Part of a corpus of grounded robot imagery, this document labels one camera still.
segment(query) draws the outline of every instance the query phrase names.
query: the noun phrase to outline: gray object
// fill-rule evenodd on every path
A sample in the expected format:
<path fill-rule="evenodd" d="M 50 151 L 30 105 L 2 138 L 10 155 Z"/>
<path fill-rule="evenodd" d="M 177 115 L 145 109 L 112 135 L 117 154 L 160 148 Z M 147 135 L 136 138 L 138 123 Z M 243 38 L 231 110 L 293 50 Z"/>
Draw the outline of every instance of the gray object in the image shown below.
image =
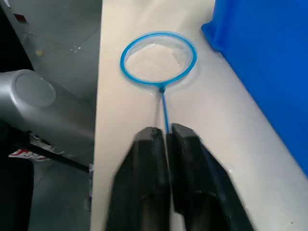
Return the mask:
<path fill-rule="evenodd" d="M 93 109 L 30 70 L 0 73 L 0 119 L 66 152 L 94 144 Z"/>

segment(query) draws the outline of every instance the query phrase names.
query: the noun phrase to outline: black pole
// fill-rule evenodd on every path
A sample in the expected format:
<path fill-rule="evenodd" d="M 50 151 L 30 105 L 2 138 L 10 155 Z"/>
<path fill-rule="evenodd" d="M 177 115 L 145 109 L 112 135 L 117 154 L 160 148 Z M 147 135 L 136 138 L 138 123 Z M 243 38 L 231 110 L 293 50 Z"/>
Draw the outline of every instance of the black pole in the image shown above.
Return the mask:
<path fill-rule="evenodd" d="M 76 161 L 70 160 L 68 158 L 65 158 L 65 157 L 63 157 L 59 154 L 49 152 L 49 151 L 47 151 L 43 148 L 40 148 L 38 146 L 31 144 L 31 143 L 22 142 L 21 144 L 18 143 L 17 145 L 19 146 L 19 148 L 27 149 L 29 151 L 32 151 L 32 152 L 37 153 L 39 155 L 42 155 L 42 156 L 49 158 L 51 160 L 58 161 L 60 163 L 69 165 L 71 167 L 77 168 L 77 169 L 84 171 L 86 173 L 89 173 L 89 167 L 88 166 L 80 164 Z"/>

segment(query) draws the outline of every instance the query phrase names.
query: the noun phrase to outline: floor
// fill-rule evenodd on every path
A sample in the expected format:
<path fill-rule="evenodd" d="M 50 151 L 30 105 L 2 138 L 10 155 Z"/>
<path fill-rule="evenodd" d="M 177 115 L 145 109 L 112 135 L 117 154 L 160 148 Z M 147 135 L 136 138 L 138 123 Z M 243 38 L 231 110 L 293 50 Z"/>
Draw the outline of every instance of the floor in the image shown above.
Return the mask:
<path fill-rule="evenodd" d="M 36 72 L 95 112 L 102 0 L 9 0 L 27 23 L 22 44 Z M 74 157 L 93 163 L 93 150 Z M 88 231 L 89 175 L 54 161 L 35 163 L 29 231 Z"/>
<path fill-rule="evenodd" d="M 102 0 L 10 0 L 36 72 L 95 108 Z"/>

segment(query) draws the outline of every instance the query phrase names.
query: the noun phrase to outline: blue bin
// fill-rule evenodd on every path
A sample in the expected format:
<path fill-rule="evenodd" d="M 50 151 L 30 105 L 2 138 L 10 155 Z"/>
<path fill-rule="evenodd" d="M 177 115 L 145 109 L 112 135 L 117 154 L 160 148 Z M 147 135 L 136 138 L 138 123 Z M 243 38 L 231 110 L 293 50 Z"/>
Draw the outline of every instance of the blue bin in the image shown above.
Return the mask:
<path fill-rule="evenodd" d="M 216 0 L 201 29 L 308 176 L 308 1 Z"/>

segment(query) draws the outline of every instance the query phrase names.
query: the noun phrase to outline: white table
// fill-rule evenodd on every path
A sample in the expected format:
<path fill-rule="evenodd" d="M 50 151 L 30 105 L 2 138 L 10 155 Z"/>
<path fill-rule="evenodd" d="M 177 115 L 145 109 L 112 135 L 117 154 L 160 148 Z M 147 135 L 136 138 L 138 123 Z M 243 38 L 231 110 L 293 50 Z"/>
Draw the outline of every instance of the white table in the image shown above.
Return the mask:
<path fill-rule="evenodd" d="M 115 171 L 134 135 L 164 129 L 157 92 L 119 68 L 124 48 L 151 31 L 175 31 L 198 52 L 192 72 L 166 91 L 170 122 L 194 129 L 228 170 L 258 230 L 307 230 L 308 181 L 245 87 L 200 27 L 213 0 L 104 0 L 98 81 L 91 230 L 104 230 Z"/>

